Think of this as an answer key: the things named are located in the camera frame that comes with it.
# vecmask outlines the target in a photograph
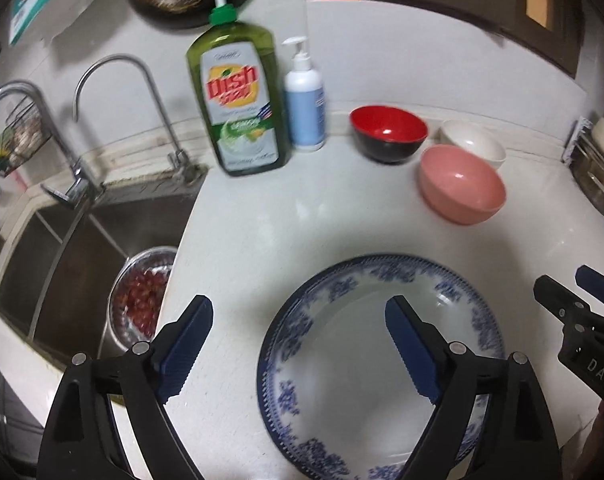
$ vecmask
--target blue and white pump bottle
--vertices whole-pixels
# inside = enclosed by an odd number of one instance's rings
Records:
[[[326,138],[324,88],[322,75],[312,67],[304,41],[304,36],[296,36],[283,42],[297,47],[293,70],[284,78],[284,90],[291,142],[300,151],[314,152],[322,147]]]

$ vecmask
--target stainless steel sink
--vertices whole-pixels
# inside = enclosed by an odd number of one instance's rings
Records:
[[[80,351],[93,358],[122,353],[106,325],[111,286],[127,258],[179,245],[202,182],[119,184],[76,212],[41,209],[0,282],[0,314],[57,365]]]

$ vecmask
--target yellow logo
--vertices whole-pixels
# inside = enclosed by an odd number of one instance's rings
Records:
[[[258,88],[255,66],[218,65],[208,71],[207,96],[223,106],[236,108],[255,102]]]

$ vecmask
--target bowl of red grapes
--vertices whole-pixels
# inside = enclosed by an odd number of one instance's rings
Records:
[[[109,326],[123,350],[155,336],[176,253],[174,247],[147,249],[129,258],[118,274],[109,296]]]

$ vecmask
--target faucet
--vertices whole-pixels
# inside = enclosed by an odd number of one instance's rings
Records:
[[[102,183],[95,175],[93,175],[87,165],[85,165],[82,159],[76,155],[73,149],[66,143],[64,137],[60,134],[40,89],[30,81],[16,80],[0,87],[0,100],[10,94],[26,95],[26,97],[33,101],[35,108],[37,108],[40,113],[42,130],[45,133],[48,132],[58,144],[61,152],[66,157],[71,173],[73,173],[75,178],[73,185],[66,193],[58,191],[57,189],[52,189],[46,184],[41,184],[42,189],[51,195],[51,197],[58,200],[58,202],[70,206],[71,208],[76,208],[85,197],[90,200],[95,200],[101,195],[104,191],[104,186],[102,186]]]
[[[162,123],[166,129],[166,132],[169,134],[169,138],[171,139],[171,143],[173,145],[173,153],[169,154],[169,161],[173,166],[173,170],[175,171],[175,178],[177,178],[180,182],[185,184],[192,184],[199,176],[199,170],[197,167],[193,165],[191,160],[189,159],[189,155],[182,149],[179,145],[178,138],[175,135],[175,131],[171,126],[171,121],[169,120],[169,116],[166,114],[166,110],[164,105],[162,104],[162,100],[160,99],[160,94],[157,91],[157,86],[155,85],[155,81],[153,81],[153,77],[151,76],[151,72],[148,69],[147,65],[139,58],[134,56],[129,56],[128,54],[112,54],[112,56],[106,56],[102,59],[96,61],[89,67],[89,69],[84,72],[82,77],[77,83],[76,94],[73,97],[73,120],[77,122],[79,116],[79,103],[80,103],[80,92],[86,80],[89,79],[89,76],[99,69],[102,65],[105,65],[111,61],[126,61],[129,62],[142,72],[144,76],[144,80],[146,81],[146,85],[148,86],[149,91],[151,92],[151,97],[153,98],[153,102],[155,103],[155,108],[162,119]]]

